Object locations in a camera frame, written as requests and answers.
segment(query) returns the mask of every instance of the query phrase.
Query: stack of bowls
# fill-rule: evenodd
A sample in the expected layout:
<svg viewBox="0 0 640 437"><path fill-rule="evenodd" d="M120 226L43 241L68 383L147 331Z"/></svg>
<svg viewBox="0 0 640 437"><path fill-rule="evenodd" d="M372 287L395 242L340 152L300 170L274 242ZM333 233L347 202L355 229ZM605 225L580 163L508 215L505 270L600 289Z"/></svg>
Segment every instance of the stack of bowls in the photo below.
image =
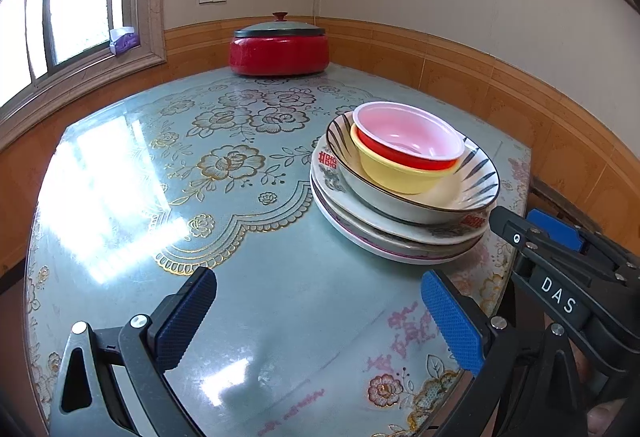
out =
<svg viewBox="0 0 640 437"><path fill-rule="evenodd" d="M313 153L310 180L341 234L371 253L422 265L471 250L500 189L477 144L429 112L389 102L335 118Z"/></svg>

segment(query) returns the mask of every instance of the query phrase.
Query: floor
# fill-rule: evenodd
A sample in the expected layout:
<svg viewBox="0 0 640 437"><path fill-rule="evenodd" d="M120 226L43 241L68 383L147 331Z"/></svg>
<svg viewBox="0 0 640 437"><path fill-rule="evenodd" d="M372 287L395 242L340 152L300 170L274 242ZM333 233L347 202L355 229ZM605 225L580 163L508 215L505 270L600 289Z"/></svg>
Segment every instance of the floor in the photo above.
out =
<svg viewBox="0 0 640 437"><path fill-rule="evenodd" d="M47 430L31 389L24 348L23 288L20 280L0 294L0 398L33 437L46 437Z"/></svg>

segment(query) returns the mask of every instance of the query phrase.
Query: window frame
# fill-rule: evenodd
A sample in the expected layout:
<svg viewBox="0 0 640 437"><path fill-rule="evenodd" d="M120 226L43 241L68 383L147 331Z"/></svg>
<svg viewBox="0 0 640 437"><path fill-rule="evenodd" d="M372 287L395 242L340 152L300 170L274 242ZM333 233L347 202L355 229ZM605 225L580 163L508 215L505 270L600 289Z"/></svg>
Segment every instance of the window frame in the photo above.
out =
<svg viewBox="0 0 640 437"><path fill-rule="evenodd" d="M47 9L43 7L43 15L49 11L49 0L45 1ZM27 48L31 83L0 106L0 150L47 116L81 96L116 79L166 61L162 0L122 0L122 13L125 23L130 21L140 35L140 46L117 57L109 51L108 42L104 42L56 66L50 65L47 58L48 72L34 80ZM111 27L111 0L108 0L108 17ZM49 21L43 22L45 43L50 42L50 31L47 32L49 26Z"/></svg>

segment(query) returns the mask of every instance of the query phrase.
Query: window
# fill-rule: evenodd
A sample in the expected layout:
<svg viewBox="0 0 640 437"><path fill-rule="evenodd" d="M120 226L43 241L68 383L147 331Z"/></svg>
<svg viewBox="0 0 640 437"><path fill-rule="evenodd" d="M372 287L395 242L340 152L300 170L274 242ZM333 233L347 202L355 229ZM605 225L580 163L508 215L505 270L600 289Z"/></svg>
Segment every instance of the window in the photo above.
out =
<svg viewBox="0 0 640 437"><path fill-rule="evenodd" d="M0 150L46 115L164 61L160 0L0 0ZM119 57L110 30L141 45Z"/></svg>

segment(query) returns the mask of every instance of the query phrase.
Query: stack of plates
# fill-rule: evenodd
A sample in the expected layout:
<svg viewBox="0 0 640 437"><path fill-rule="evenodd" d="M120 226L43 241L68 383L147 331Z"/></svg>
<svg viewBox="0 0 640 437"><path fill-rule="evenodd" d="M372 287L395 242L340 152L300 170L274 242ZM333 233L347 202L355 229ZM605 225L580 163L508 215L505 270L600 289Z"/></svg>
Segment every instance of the stack of plates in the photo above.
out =
<svg viewBox="0 0 640 437"><path fill-rule="evenodd" d="M423 194L381 188L366 175L351 141L351 112L332 121L312 156L316 204L335 229L390 260L431 265L461 257L488 227L500 190L492 161L465 138L460 168Z"/></svg>

